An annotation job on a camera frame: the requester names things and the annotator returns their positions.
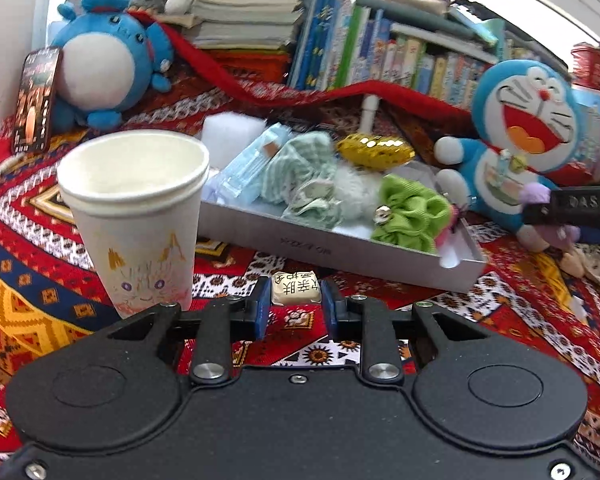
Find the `small candy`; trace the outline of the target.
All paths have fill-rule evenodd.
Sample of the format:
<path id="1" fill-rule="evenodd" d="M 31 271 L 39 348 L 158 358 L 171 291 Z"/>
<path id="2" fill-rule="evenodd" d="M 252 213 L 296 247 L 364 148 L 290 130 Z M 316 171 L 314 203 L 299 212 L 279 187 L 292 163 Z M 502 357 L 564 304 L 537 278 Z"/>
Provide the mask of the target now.
<path id="1" fill-rule="evenodd" d="M 272 276 L 272 304 L 279 307 L 319 304 L 321 286 L 313 271 L 276 272 Z"/>

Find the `blue face mask pack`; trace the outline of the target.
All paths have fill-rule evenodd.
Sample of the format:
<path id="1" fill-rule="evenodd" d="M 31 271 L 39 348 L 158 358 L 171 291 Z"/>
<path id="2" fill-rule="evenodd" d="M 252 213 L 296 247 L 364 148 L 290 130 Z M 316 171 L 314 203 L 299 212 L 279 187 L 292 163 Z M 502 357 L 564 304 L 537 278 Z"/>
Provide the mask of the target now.
<path id="1" fill-rule="evenodd" d="M 279 122 L 263 131 L 212 179 L 212 200 L 234 206 L 253 203 L 260 196 L 266 167 L 291 133 L 290 127 Z"/>

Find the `green gingham scrunchie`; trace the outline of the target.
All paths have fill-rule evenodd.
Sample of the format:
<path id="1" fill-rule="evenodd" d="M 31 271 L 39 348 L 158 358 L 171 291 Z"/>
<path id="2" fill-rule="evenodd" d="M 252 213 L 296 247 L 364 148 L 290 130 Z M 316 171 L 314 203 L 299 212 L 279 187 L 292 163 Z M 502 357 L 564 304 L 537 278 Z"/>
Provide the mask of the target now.
<path id="1" fill-rule="evenodd" d="M 298 134 L 265 167 L 260 197 L 267 203 L 284 205 L 283 219 L 330 230 L 342 218 L 336 170 L 334 144 L 327 132 Z"/>

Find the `white fluffy plush toy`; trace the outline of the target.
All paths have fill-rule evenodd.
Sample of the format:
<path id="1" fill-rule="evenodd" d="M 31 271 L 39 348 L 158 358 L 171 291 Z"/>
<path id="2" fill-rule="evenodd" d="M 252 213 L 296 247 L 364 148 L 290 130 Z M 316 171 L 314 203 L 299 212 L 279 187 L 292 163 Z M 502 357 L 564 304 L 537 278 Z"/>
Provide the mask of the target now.
<path id="1" fill-rule="evenodd" d="M 382 174 L 340 162 L 332 179 L 332 201 L 339 223 L 373 221 Z"/>

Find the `lime green scrunchie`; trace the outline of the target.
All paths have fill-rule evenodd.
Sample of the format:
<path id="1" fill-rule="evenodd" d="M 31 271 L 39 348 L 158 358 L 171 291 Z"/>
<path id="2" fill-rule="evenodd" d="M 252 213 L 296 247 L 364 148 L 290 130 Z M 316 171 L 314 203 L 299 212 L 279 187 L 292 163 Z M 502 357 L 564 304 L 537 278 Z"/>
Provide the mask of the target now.
<path id="1" fill-rule="evenodd" d="M 386 174 L 375 211 L 374 242 L 436 254 L 436 237 L 449 224 L 451 204 L 418 181 Z"/>

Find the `white foam block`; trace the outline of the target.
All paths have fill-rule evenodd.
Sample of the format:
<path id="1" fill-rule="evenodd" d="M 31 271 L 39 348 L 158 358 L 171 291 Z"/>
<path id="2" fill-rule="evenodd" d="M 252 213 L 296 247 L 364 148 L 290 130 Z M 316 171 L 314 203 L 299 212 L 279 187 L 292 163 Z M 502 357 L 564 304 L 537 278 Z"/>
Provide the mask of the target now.
<path id="1" fill-rule="evenodd" d="M 221 170 L 265 130 L 266 121 L 234 112 L 204 118 L 200 135 L 208 148 L 210 167 Z"/>

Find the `gold sequin heart cushion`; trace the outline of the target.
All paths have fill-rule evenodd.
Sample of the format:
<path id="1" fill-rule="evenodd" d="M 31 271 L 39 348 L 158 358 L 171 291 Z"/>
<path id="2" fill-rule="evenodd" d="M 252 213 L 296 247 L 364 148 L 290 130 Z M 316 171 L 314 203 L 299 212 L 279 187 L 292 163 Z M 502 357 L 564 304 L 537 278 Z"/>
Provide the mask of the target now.
<path id="1" fill-rule="evenodd" d="M 415 158 L 411 144 L 394 136 L 349 134 L 336 144 L 341 158 L 354 166 L 373 171 L 388 171 L 407 164 Z"/>

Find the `white shallow cardboard box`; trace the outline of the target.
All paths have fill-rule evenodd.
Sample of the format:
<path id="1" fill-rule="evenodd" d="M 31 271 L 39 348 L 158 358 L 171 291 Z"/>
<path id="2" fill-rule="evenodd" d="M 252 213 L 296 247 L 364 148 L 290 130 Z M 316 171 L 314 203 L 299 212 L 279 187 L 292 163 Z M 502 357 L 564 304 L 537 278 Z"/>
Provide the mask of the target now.
<path id="1" fill-rule="evenodd" d="M 202 189 L 198 234 L 316 266 L 452 292 L 467 292 L 486 267 L 465 222 L 433 255 L 374 242 L 370 221 L 342 222 L 325 231 L 284 219 L 283 210 L 263 200 L 222 203 L 211 179 Z"/>

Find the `Doraemon plush toy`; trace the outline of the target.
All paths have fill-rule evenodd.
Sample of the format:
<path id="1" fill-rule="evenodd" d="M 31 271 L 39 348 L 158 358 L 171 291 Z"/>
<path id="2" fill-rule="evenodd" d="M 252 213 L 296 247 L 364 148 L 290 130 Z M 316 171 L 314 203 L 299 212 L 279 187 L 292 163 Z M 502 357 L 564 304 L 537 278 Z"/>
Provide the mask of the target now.
<path id="1" fill-rule="evenodd" d="M 437 186 L 457 207 L 484 214 L 540 252 L 548 244 L 522 220 L 522 189 L 554 188 L 547 177 L 567 165 L 583 120 L 569 84 L 547 65 L 509 60 L 484 72 L 471 102 L 478 139 L 444 136 L 434 144 L 443 168 Z"/>

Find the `pink scrunchie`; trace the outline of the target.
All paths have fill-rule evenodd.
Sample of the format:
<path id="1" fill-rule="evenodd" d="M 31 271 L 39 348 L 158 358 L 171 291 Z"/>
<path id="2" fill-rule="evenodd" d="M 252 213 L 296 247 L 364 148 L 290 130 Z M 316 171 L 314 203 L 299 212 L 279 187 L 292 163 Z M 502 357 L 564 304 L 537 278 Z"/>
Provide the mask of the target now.
<path id="1" fill-rule="evenodd" d="M 451 219 L 449 224 L 438 234 L 436 240 L 436 248 L 440 249 L 444 246 L 445 243 L 449 241 L 451 236 L 455 233 L 457 227 L 460 225 L 460 222 L 466 216 L 466 212 L 468 211 L 467 206 L 459 207 L 457 205 L 451 205 Z"/>

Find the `white paper cup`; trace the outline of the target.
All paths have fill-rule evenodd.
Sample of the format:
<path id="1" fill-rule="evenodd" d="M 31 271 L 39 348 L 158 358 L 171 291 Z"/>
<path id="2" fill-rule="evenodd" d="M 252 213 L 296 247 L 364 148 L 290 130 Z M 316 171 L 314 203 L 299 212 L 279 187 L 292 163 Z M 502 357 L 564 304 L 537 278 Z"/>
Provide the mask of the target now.
<path id="1" fill-rule="evenodd" d="M 128 318 L 155 304 L 192 301 L 208 148 L 185 134 L 106 134 L 57 166 L 64 203 L 112 304 Z"/>

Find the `white pvc pipe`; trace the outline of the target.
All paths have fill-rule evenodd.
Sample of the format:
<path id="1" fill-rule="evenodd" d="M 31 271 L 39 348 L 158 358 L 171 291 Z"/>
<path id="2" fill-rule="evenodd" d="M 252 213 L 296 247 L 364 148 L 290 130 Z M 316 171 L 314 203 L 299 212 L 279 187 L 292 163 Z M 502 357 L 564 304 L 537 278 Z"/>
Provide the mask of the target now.
<path id="1" fill-rule="evenodd" d="M 362 101 L 361 117 L 358 131 L 369 134 L 373 131 L 375 116 L 379 106 L 379 98 L 374 94 L 366 94 Z"/>

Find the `patterned red tablecloth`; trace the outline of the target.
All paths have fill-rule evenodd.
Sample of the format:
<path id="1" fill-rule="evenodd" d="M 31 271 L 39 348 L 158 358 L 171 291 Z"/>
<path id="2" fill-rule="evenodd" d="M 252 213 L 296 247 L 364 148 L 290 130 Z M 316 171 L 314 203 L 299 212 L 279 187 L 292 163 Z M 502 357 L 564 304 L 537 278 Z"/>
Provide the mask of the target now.
<path id="1" fill-rule="evenodd" d="M 239 110 L 308 116 L 348 133 L 358 124 L 358 92 L 329 96 L 288 90 L 272 82 L 238 79 L 206 51 L 175 43 L 173 82 L 148 93 L 126 115 L 128 127 L 168 127 L 197 133 L 208 115 Z M 107 325 L 114 310 L 96 274 L 74 263 L 79 235 L 71 224 L 33 203 L 56 182 L 54 166 L 87 138 L 60 134 L 42 155 L 9 162 L 14 123 L 0 122 L 0 463 L 20 442 L 4 407 L 6 384 L 43 354 Z M 588 388 L 588 410 L 574 444 L 600 465 L 600 286 L 570 278 L 553 254 L 527 252 L 511 235 L 479 216 L 468 220 L 486 267 L 469 292 L 450 292 L 321 268 L 347 295 L 364 294 L 406 309 L 435 304 L 572 365 Z"/>

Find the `row of upright books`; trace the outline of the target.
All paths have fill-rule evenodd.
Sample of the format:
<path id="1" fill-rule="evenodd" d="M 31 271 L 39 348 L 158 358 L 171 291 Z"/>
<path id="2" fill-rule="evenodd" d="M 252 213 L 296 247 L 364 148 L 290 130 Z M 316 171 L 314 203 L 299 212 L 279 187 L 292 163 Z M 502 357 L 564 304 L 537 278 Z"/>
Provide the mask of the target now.
<path id="1" fill-rule="evenodd" d="M 498 62 L 539 61 L 574 82 L 573 64 L 477 1 L 429 11 L 412 0 L 304 0 L 304 10 L 288 78 L 297 90 L 377 79 L 467 110 Z"/>

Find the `stack of lying books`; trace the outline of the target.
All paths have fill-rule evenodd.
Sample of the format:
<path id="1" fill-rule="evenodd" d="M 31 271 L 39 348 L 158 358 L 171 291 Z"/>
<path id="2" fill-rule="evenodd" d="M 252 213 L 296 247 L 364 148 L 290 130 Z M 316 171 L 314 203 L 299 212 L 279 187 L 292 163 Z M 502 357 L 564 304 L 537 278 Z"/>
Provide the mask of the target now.
<path id="1" fill-rule="evenodd" d="M 283 50 L 304 21 L 304 0 L 194 0 L 184 15 L 165 14 L 166 0 L 144 8 L 201 49 Z"/>

